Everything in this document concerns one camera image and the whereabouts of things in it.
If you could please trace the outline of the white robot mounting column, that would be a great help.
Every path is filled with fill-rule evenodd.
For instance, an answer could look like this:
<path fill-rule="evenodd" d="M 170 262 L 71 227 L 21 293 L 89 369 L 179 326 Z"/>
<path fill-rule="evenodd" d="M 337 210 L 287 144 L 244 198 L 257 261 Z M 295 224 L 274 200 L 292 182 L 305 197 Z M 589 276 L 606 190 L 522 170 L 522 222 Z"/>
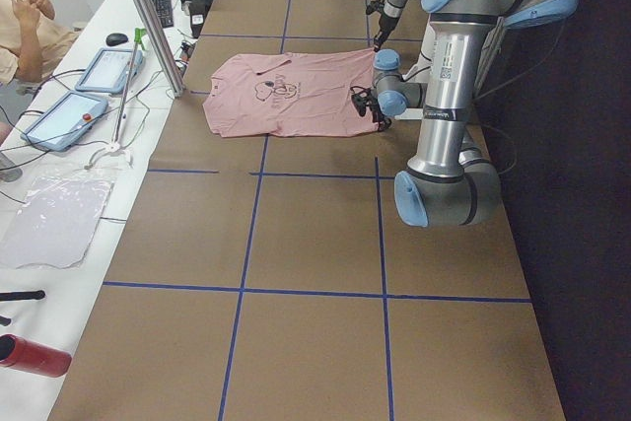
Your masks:
<path fill-rule="evenodd" d="M 427 21 L 418 59 L 408 72 L 403 75 L 403 79 L 408 82 L 427 84 L 430 78 L 434 51 L 435 32 L 430 25 L 430 21 Z"/>

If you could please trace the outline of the black power box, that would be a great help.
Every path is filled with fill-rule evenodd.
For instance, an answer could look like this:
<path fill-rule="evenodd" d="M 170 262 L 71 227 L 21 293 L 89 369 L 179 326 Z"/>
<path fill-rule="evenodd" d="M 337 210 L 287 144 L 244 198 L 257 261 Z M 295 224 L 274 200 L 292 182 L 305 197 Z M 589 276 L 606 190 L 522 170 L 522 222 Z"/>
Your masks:
<path fill-rule="evenodd" d="M 184 0 L 183 12 L 189 17 L 191 35 L 199 38 L 208 12 L 214 0 Z"/>

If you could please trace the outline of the red bottle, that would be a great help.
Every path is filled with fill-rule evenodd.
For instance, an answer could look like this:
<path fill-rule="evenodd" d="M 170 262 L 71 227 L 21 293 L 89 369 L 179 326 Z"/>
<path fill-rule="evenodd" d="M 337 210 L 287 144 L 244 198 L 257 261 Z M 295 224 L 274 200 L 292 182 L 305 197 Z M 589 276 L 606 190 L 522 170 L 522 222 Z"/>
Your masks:
<path fill-rule="evenodd" d="M 40 376 L 58 378 L 65 375 L 72 356 L 18 335 L 1 336 L 1 366 Z"/>

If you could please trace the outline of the near teach pendant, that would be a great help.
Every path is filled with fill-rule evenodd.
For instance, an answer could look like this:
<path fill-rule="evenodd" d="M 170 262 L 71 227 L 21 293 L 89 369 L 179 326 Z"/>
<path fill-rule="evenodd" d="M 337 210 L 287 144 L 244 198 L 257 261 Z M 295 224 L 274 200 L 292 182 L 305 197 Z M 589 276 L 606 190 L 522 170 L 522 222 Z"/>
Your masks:
<path fill-rule="evenodd" d="M 67 92 L 27 127 L 21 138 L 44 151 L 62 152 L 74 145 L 107 110 L 104 97 Z"/>

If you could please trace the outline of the aluminium frame post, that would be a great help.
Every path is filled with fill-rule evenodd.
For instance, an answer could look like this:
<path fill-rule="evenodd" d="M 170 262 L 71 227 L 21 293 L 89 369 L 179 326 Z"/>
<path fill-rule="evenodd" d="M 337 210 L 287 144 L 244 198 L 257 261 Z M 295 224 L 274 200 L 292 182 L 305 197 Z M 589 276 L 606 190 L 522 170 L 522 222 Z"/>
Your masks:
<path fill-rule="evenodd" d="M 170 50 L 154 5 L 151 0 L 133 0 L 133 2 L 147 31 L 149 40 L 153 45 L 162 71 L 168 79 L 173 94 L 176 98 L 179 98 L 184 91 L 184 83 L 176 67 L 172 51 Z"/>

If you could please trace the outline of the black keyboard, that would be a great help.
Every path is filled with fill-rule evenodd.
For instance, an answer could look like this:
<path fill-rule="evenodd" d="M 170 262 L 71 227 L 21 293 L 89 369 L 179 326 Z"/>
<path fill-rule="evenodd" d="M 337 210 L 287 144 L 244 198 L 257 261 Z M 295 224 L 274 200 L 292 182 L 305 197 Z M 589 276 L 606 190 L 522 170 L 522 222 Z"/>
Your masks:
<path fill-rule="evenodd" d="M 156 10 L 162 28 L 174 25 L 172 0 L 151 0 Z"/>

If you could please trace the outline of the clear plastic bag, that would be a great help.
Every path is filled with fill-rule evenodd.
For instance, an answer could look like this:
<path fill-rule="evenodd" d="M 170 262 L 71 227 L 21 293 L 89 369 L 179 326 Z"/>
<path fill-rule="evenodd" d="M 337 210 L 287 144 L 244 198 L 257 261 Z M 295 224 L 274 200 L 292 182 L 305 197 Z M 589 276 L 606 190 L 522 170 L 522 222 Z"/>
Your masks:
<path fill-rule="evenodd" d="M 45 167 L 1 239 L 1 266 L 80 265 L 119 174 L 120 169 L 112 167 Z"/>

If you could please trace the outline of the far teach pendant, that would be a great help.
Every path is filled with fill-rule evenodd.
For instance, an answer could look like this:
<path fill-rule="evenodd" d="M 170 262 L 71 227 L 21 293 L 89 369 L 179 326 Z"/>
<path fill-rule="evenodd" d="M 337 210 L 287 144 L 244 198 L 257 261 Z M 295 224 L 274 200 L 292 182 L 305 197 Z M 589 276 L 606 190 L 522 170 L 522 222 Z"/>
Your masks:
<path fill-rule="evenodd" d="M 135 76 L 144 61 L 141 50 L 132 55 L 132 49 L 101 48 L 75 85 L 79 92 L 120 94 L 127 75 Z"/>

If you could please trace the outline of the seated person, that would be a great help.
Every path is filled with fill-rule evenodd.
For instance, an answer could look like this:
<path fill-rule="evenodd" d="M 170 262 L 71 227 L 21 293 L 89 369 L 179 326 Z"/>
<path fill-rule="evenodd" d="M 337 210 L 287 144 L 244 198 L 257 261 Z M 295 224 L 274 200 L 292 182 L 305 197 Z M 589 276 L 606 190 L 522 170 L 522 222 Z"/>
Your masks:
<path fill-rule="evenodd" d="M 1 84 L 47 79 L 78 36 L 55 21 L 50 0 L 1 0 Z"/>

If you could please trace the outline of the black computer mouse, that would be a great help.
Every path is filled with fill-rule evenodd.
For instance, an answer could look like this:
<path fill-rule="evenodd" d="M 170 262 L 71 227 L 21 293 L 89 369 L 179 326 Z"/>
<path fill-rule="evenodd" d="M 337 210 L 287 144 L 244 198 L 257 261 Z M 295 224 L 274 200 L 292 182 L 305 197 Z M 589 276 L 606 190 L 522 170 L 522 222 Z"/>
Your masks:
<path fill-rule="evenodd" d="M 118 46 L 127 42 L 129 42 L 129 38 L 123 33 L 112 33 L 105 38 L 107 46 Z"/>

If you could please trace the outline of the metal reacher grabber tool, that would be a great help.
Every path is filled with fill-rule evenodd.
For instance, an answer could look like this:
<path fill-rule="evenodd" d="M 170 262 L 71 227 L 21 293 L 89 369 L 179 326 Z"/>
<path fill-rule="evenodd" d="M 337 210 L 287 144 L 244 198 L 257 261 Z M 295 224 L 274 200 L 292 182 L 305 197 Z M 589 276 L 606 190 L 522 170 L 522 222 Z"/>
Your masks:
<path fill-rule="evenodd" d="M 144 48 L 143 36 L 147 34 L 144 28 L 136 28 L 134 31 L 133 50 L 131 58 L 129 60 L 128 72 L 124 83 L 124 88 L 120 97 L 120 104 L 117 109 L 116 124 L 113 130 L 110 141 L 101 149 L 97 150 L 89 159 L 88 163 L 84 166 L 84 169 L 92 169 L 97 161 L 105 156 L 117 156 L 123 155 L 126 163 L 132 165 L 132 155 L 128 150 L 128 145 L 121 143 L 121 130 L 123 125 L 123 119 L 125 118 L 125 105 L 127 102 L 127 96 L 134 76 L 138 71 L 136 66 L 136 56 L 140 49 Z"/>

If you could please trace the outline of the pink Snoopy t-shirt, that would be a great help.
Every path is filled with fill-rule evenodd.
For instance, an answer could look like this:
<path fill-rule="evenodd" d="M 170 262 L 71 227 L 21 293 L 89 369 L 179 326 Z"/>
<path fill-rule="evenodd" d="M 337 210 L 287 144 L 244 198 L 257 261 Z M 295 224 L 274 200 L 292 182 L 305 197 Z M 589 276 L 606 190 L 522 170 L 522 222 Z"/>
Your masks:
<path fill-rule="evenodd" d="M 211 76 L 203 103 L 210 130 L 223 138 L 352 137 L 378 125 L 360 115 L 353 87 L 369 87 L 375 53 L 237 54 Z"/>

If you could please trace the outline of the teach pendant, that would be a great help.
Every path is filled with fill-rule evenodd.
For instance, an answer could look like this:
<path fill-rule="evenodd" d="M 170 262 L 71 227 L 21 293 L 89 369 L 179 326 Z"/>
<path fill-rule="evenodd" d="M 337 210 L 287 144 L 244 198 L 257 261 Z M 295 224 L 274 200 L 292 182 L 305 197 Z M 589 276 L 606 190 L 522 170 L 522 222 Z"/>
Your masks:
<path fill-rule="evenodd" d="M 144 61 L 141 50 L 132 55 L 132 49 L 101 48 L 75 85 L 79 92 L 120 94 L 127 75 L 135 76 Z"/>
<path fill-rule="evenodd" d="M 44 151 L 62 152 L 74 145 L 107 110 L 104 97 L 67 92 L 27 127 L 21 138 Z"/>

